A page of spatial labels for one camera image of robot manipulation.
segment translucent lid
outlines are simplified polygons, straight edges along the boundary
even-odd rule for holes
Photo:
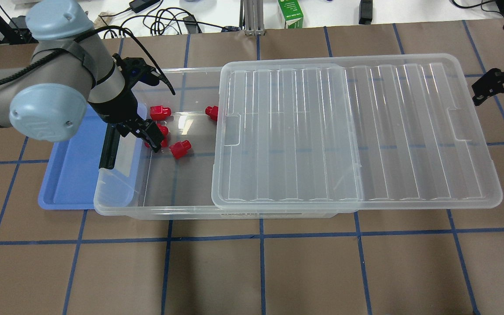
[[[494,207],[502,191],[445,54],[232,62],[220,78],[221,209]]]

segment green box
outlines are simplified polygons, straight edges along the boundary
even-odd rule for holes
[[[278,0],[280,16],[285,23],[285,28],[302,28],[305,16],[302,14],[298,0]]]

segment transparent storage box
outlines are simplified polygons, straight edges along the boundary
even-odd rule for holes
[[[332,217],[502,199],[453,56],[262,60],[166,74],[176,96],[146,86],[136,96],[170,106],[169,142],[189,140],[192,151],[175,161],[168,148],[155,154],[122,139],[121,163],[100,170],[102,215]],[[217,123],[204,113],[216,104]]]

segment white table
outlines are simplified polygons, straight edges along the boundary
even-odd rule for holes
[[[10,16],[24,15],[34,3],[14,4],[11,0],[0,0],[2,6]],[[91,20],[96,20],[100,12],[111,14],[128,8],[129,0],[78,0],[82,8],[88,11]],[[304,27],[355,25],[358,24],[360,0],[300,0],[305,15]],[[457,0],[460,5],[477,4],[479,0]],[[238,26],[240,0],[200,0],[188,2],[186,0],[164,0],[162,8],[181,7],[196,17],[198,21],[217,24],[220,26]],[[282,28],[283,24],[278,16],[277,0],[264,0],[265,28]],[[148,8],[139,14],[145,14]],[[485,4],[484,8],[496,10],[494,3]],[[134,12],[126,12],[117,16],[112,23],[120,25],[122,21]],[[501,18],[497,13],[483,12],[480,8],[460,9],[450,3],[450,0],[374,0],[373,24],[408,23],[426,21],[479,20],[484,18]],[[135,18],[126,23],[136,36],[148,36],[149,30],[142,25],[142,18]],[[219,32],[212,26],[201,26],[204,32]],[[175,34],[168,28],[166,34]]]

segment light blue joint cap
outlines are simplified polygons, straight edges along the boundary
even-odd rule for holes
[[[36,140],[66,141],[73,137],[87,101],[72,87],[44,83],[20,91],[10,102],[9,120],[20,133]]]
[[[54,40],[90,30],[93,24],[74,0],[44,0],[26,14],[26,26],[37,40]]]

